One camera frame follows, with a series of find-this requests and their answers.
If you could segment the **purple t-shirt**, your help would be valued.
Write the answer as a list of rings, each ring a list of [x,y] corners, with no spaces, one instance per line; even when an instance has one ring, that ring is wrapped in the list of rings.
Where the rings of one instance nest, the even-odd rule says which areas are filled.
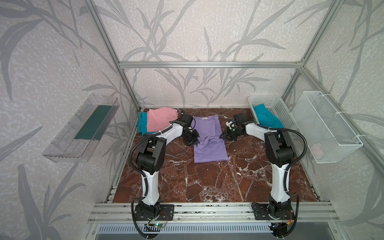
[[[194,117],[199,143],[194,145],[194,163],[228,161],[225,142],[220,138],[222,128],[219,116]]]

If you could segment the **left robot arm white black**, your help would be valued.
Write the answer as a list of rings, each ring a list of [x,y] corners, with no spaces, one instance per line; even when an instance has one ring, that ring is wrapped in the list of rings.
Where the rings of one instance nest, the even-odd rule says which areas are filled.
[[[192,116],[182,114],[165,129],[145,134],[136,145],[138,155],[134,169],[142,176],[143,196],[138,203],[142,211],[154,215],[160,211],[159,172],[165,161],[167,144],[177,138],[181,138],[186,146],[198,144],[199,133],[192,125],[194,121]]]

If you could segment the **grey plastic laundry basket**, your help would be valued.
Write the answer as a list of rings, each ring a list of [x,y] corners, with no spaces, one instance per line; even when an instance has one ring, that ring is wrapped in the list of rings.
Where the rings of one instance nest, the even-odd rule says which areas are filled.
[[[254,107],[264,104],[275,117],[283,124],[284,128],[298,130],[298,126],[283,99],[276,95],[254,95],[248,97],[250,109],[255,123],[259,123]]]

